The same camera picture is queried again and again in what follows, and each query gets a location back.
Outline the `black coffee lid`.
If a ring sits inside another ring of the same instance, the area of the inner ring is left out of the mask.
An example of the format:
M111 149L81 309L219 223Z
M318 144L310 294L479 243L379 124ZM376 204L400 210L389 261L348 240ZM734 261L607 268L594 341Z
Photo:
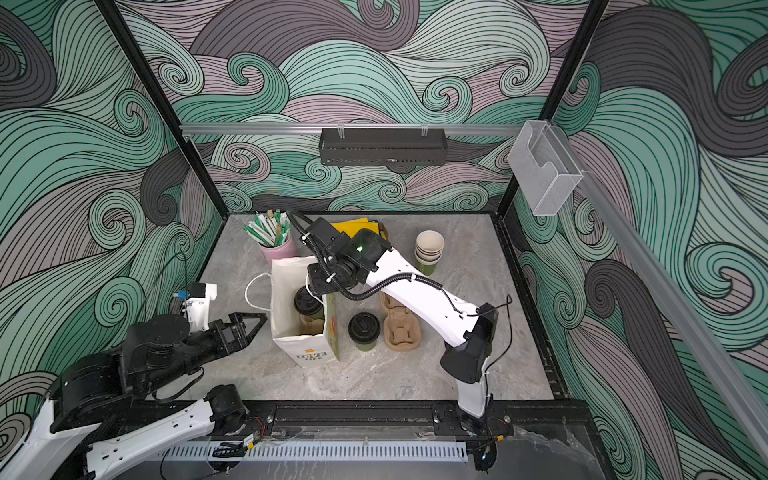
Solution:
M359 345L368 345L377 341L381 332L379 319L369 312L354 315L348 324L348 334Z
M295 310L302 316L310 319L322 319L324 317L324 304L313 296L306 287L301 287L296 291L293 304Z

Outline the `brown pulp carrier single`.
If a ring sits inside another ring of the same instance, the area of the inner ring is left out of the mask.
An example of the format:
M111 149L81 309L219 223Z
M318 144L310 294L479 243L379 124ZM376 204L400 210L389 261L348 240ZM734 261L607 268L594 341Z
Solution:
M324 318L312 318L300 316L300 334L301 335L322 335L325 328Z

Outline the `green paper coffee cup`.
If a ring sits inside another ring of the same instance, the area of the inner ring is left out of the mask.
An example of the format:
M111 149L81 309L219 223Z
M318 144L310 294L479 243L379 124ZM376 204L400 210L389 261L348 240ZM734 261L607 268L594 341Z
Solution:
M372 350L376 346L376 344L377 344L376 340L372 340L369 342L357 342L357 341L354 342L355 347L358 350L363 352Z

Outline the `white paper takeout bag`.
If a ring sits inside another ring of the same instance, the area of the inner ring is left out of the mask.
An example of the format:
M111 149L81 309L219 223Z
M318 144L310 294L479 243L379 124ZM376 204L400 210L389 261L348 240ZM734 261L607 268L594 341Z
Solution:
M335 298L307 291L312 257L292 257L272 262L271 270L251 279L244 290L246 303L269 314L273 342L298 366L309 368L340 359ZM270 303L260 306L249 298L258 282L270 282Z

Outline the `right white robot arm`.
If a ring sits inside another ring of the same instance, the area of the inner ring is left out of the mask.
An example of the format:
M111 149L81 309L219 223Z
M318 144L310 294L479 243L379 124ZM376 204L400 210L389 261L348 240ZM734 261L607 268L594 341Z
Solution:
M485 373L498 309L448 292L371 230L351 237L321 217L311 220L296 211L288 217L316 258L307 267L310 291L339 293L356 302L383 292L426 321L446 344L440 365L457 382L459 408L469 417L483 418L489 403Z

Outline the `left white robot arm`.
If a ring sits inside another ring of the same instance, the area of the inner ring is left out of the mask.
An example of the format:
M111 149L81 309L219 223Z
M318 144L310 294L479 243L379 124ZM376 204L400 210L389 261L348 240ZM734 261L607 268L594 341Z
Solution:
M202 331L180 314L129 327L118 346L88 355L53 383L31 430L1 463L4 479L114 479L150 457L198 437L230 436L249 411L237 387L217 385L202 399L176 405L159 389L246 349L265 325L264 314L232 313Z

